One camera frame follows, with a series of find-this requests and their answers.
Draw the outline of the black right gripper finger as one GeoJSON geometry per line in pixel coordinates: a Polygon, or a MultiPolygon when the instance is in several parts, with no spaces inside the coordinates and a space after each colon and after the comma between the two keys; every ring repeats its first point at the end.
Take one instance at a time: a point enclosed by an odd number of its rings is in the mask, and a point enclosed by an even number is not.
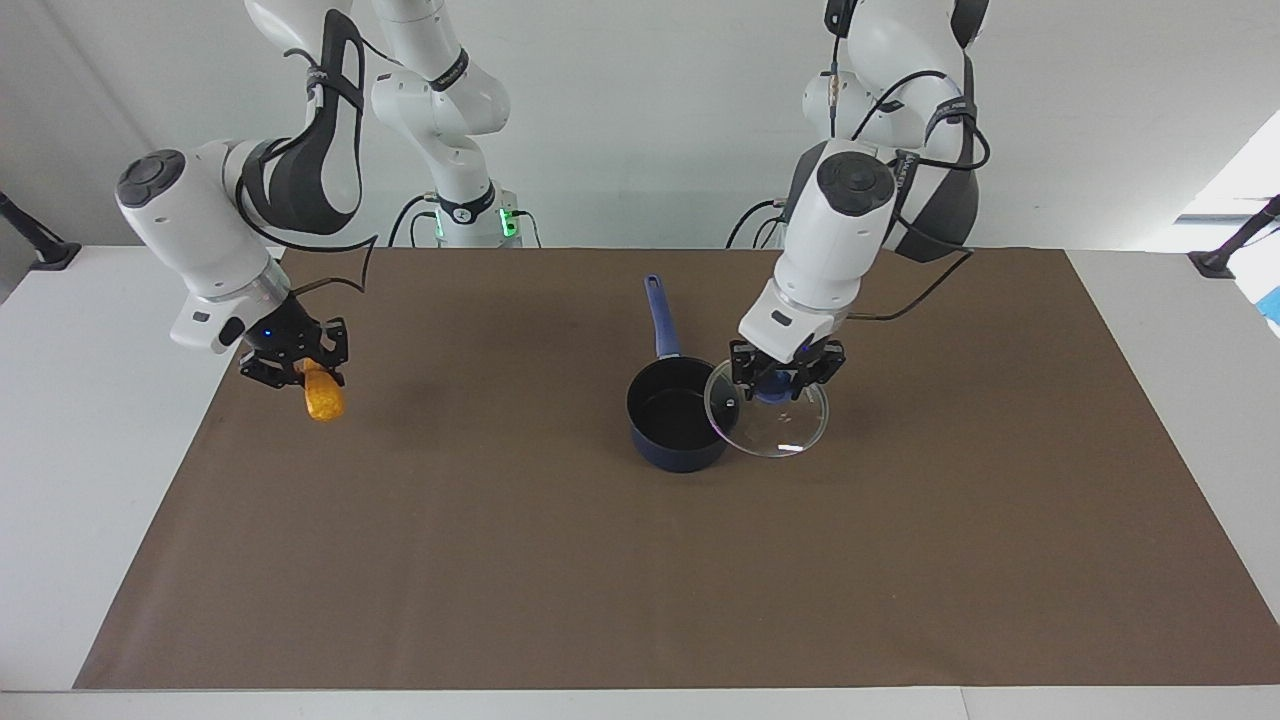
{"type": "Polygon", "coordinates": [[[288,386],[302,386],[303,373],[297,368],[296,361],[278,361],[270,357],[260,357],[256,352],[247,352],[239,357],[239,373],[251,380],[256,380],[274,389],[288,386]]]}
{"type": "Polygon", "coordinates": [[[338,384],[344,386],[346,378],[340,366],[348,360],[348,331],[344,318],[333,318],[317,324],[320,336],[315,347],[315,363],[338,384]]]}

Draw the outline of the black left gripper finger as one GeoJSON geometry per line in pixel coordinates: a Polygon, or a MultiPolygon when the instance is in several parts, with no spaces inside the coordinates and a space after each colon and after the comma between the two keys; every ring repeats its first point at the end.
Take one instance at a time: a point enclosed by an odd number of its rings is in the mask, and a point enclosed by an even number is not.
{"type": "Polygon", "coordinates": [[[730,373],[745,401],[751,401],[762,377],[767,375],[767,354],[745,340],[730,341],[730,373]]]}
{"type": "Polygon", "coordinates": [[[824,386],[845,364],[847,356],[838,340],[822,338],[801,346],[791,363],[790,398],[800,398],[805,388],[824,386]]]}

